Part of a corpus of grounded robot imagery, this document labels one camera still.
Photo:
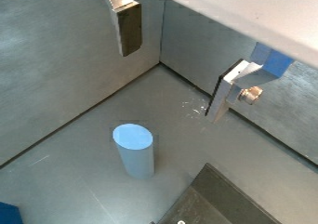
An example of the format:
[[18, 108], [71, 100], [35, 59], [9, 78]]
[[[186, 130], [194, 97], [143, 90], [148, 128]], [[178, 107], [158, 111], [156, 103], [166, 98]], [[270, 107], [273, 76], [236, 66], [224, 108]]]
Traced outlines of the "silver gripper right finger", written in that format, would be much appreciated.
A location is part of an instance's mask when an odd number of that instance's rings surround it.
[[220, 76], [206, 118], [217, 122], [237, 101], [253, 105], [262, 95], [260, 86], [280, 79], [293, 63], [292, 57], [257, 43], [250, 59], [241, 59]]

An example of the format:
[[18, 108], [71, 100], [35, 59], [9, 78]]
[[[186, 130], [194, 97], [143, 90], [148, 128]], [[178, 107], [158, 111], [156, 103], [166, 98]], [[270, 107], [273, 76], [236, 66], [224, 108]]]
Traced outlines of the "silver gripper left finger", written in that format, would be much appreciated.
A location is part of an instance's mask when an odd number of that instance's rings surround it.
[[106, 0], [117, 30], [119, 53], [127, 57], [142, 46], [142, 4], [135, 0]]

